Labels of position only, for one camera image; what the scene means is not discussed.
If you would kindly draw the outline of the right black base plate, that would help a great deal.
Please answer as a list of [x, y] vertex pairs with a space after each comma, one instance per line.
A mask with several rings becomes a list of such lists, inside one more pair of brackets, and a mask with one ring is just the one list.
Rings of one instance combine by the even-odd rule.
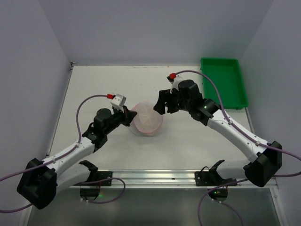
[[209, 171], [196, 171], [194, 173], [194, 179], [196, 186], [220, 186], [227, 183], [230, 183], [230, 186], [237, 185], [235, 179], [223, 179], [218, 173]]

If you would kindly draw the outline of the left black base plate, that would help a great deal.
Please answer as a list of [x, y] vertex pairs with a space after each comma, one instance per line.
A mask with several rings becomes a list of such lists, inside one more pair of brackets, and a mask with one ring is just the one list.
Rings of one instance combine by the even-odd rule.
[[88, 179], [78, 183], [81, 186], [111, 186], [112, 171], [94, 171], [90, 172]]

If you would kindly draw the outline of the aluminium rail front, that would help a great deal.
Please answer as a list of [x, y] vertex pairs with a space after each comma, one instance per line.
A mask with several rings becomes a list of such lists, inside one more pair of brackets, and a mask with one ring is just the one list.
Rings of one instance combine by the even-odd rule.
[[[88, 179], [90, 172], [94, 171], [109, 171], [104, 169], [89, 169], [83, 165], [76, 165], [61, 176], [57, 176], [55, 181], [55, 190], [59, 193], [71, 186], [79, 186], [78, 183]], [[122, 179], [129, 188], [182, 188], [196, 187], [194, 173], [198, 170], [113, 170], [112, 187], [122, 185], [118, 180]], [[228, 176], [238, 181], [241, 179], [238, 176]]]

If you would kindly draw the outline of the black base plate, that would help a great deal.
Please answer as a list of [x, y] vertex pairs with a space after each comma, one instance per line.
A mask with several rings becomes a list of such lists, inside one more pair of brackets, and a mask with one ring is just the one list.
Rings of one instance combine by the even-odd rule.
[[112, 171], [94, 171], [90, 172], [88, 179], [78, 183], [81, 186], [111, 186]]
[[209, 171], [196, 171], [194, 173], [194, 179], [196, 186], [220, 186], [227, 183], [230, 183], [230, 186], [237, 185], [235, 179], [223, 179], [218, 173]]

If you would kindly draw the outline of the green plastic tray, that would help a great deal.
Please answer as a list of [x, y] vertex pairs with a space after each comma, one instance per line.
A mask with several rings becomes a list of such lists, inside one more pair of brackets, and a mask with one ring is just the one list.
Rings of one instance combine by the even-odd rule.
[[201, 71], [209, 79], [203, 79], [204, 94], [217, 103], [219, 99], [212, 86], [218, 89], [225, 109], [240, 110], [249, 106], [246, 89], [237, 59], [203, 57]]

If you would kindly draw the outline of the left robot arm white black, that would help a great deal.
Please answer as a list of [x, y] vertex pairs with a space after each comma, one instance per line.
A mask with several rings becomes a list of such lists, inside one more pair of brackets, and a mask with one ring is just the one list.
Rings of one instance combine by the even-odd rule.
[[126, 106], [119, 110], [98, 110], [80, 141], [57, 155], [28, 162], [17, 192], [40, 210], [48, 206], [57, 193], [70, 186], [98, 186], [102, 181], [110, 180], [99, 176], [98, 168], [84, 158], [102, 148], [114, 129], [120, 125], [130, 126], [136, 115], [136, 111], [128, 110]]

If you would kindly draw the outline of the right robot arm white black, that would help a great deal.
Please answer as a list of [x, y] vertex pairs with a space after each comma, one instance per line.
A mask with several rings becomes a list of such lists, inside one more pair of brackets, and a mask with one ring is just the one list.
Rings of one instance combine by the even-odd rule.
[[154, 111], [163, 115], [186, 111], [204, 126], [215, 130], [246, 157], [246, 161], [219, 160], [208, 171], [200, 173], [202, 181], [211, 186], [248, 179], [258, 187], [264, 187], [282, 166], [282, 154], [275, 149], [282, 146], [274, 141], [257, 137], [233, 120], [215, 101], [204, 98], [198, 85], [192, 80], [175, 79], [171, 89], [159, 91]]

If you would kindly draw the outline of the white mesh laundry bag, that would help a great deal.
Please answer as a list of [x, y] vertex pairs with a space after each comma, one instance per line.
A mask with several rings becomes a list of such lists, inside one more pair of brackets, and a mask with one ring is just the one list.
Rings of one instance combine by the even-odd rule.
[[132, 111], [137, 112], [130, 124], [130, 131], [136, 136], [152, 137], [161, 128], [163, 115], [153, 110], [155, 104], [147, 101], [139, 102]]

